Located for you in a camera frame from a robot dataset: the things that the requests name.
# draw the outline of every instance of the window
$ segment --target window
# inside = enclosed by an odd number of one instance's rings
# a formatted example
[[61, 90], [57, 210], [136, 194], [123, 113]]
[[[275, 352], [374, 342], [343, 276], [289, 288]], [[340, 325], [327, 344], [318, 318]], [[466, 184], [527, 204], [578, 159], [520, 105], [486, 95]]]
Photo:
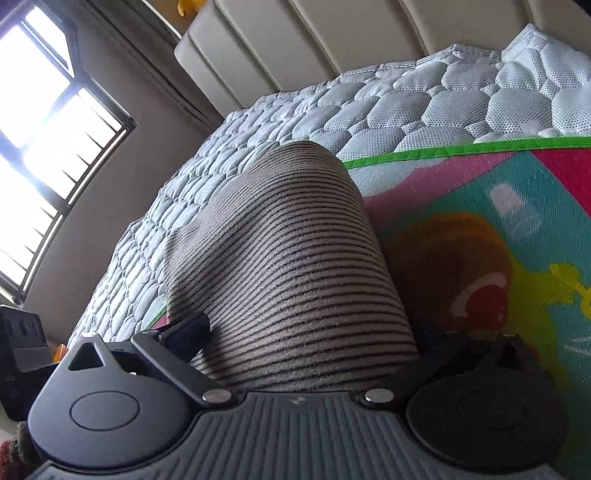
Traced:
[[0, 37], [0, 288], [16, 303], [76, 199], [134, 121], [84, 71], [43, 4]]

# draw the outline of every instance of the metal rivet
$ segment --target metal rivet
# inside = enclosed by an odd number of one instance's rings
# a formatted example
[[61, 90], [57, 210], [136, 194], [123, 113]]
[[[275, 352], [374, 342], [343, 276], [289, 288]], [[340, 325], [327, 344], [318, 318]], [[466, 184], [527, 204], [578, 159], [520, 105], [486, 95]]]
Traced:
[[215, 405], [226, 403], [230, 401], [231, 398], [232, 392], [229, 392], [224, 388], [214, 388], [212, 390], [207, 390], [202, 396], [204, 401], [207, 403], [213, 403]]
[[371, 403], [388, 403], [394, 399], [394, 394], [386, 388], [372, 388], [365, 392], [365, 400]]

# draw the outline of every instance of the mattress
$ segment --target mattress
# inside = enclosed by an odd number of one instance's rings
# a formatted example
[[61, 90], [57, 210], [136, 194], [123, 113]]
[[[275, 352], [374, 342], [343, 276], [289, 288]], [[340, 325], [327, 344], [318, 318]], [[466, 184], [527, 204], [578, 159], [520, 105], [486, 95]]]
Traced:
[[[352, 70], [230, 113], [118, 242], [70, 337], [128, 339], [165, 307], [164, 245], [257, 156], [311, 140], [353, 160], [392, 151], [529, 137], [591, 135], [591, 61], [528, 25], [502, 51], [452, 45], [414, 62]], [[350, 171], [362, 195], [409, 162]]]

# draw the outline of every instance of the cream upholstered headboard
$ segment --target cream upholstered headboard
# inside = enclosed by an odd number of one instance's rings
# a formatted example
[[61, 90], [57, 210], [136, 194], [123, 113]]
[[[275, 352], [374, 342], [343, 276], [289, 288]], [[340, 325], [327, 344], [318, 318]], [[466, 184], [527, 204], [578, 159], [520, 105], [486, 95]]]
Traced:
[[591, 53], [591, 17], [572, 0], [208, 0], [175, 55], [227, 115], [454, 43], [501, 50], [528, 22]]

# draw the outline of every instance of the green border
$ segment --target green border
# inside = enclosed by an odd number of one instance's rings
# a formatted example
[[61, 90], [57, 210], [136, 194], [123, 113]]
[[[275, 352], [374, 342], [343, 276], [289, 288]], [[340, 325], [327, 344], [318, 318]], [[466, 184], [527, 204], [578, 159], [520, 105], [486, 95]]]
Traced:
[[156, 317], [154, 317], [154, 318], [152, 319], [152, 321], [151, 321], [151, 322], [148, 324], [148, 326], [147, 326], [147, 327], [145, 327], [145, 328], [144, 328], [144, 330], [150, 330], [150, 329], [151, 329], [151, 328], [152, 328], [152, 327], [153, 327], [153, 326], [156, 324], [156, 322], [160, 320], [160, 317], [161, 317], [161, 316], [162, 316], [162, 315], [163, 315], [165, 312], [166, 312], [166, 305], [160, 309], [160, 311], [158, 312], [158, 314], [156, 315]]
[[520, 150], [542, 150], [545, 148], [583, 148], [591, 147], [591, 137], [554, 137], [523, 138], [519, 140], [501, 140], [497, 142], [450, 145], [448, 147], [418, 148], [404, 152], [392, 152], [372, 157], [344, 161], [347, 169], [378, 165], [393, 161], [426, 160], [429, 158], [455, 157], [479, 153], [514, 152]]

